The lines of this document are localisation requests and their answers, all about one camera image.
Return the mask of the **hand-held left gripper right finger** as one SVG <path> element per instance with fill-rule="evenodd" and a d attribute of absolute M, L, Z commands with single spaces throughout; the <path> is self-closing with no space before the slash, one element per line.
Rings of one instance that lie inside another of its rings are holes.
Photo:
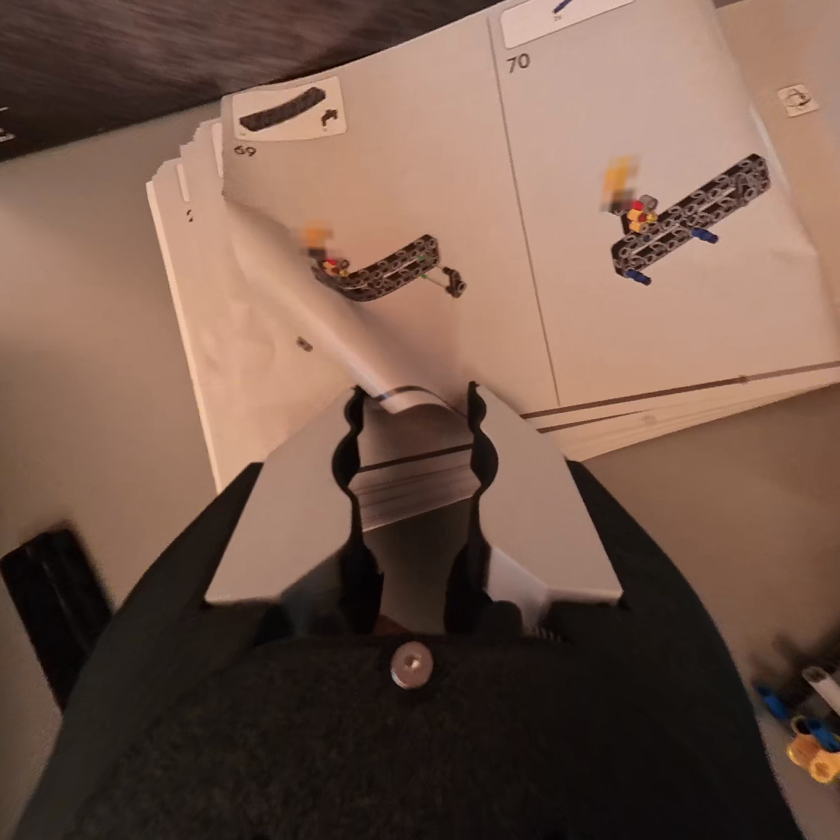
<path fill-rule="evenodd" d="M 532 631 L 556 604 L 617 606 L 619 581 L 563 453 L 489 388 L 471 382 L 469 500 L 451 565 L 445 632 L 473 634 L 498 603 Z"/>

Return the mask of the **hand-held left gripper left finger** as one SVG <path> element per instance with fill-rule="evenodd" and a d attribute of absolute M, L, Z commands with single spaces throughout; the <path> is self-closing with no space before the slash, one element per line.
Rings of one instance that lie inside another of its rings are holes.
<path fill-rule="evenodd" d="M 384 575 L 364 543 L 350 484 L 361 467 L 365 393 L 342 392 L 276 448 L 259 475 L 205 594 L 211 605 L 279 607 L 295 634 L 322 618 L 370 634 Z"/>

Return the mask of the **lego instruction booklet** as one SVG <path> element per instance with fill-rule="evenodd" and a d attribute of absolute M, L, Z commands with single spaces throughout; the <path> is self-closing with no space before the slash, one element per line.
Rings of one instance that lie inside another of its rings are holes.
<path fill-rule="evenodd" d="M 563 427 L 838 382 L 712 2 L 500 4 L 226 96 L 147 195 L 216 490 L 344 387 Z"/>

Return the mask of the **lego car chassis model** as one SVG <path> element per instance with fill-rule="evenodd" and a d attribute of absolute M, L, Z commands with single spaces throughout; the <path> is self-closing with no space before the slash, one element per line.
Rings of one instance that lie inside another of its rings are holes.
<path fill-rule="evenodd" d="M 779 686 L 752 683 L 759 706 L 786 727 L 785 751 L 793 764 L 819 784 L 839 779 L 839 636 L 835 631 L 803 667 Z"/>

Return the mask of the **black rectangular object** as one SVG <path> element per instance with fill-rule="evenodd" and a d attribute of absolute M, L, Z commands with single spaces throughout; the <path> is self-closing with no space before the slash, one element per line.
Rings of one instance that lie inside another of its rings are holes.
<path fill-rule="evenodd" d="M 60 712 L 112 606 L 99 574 L 73 530 L 42 532 L 5 554 L 2 579 L 24 625 Z"/>

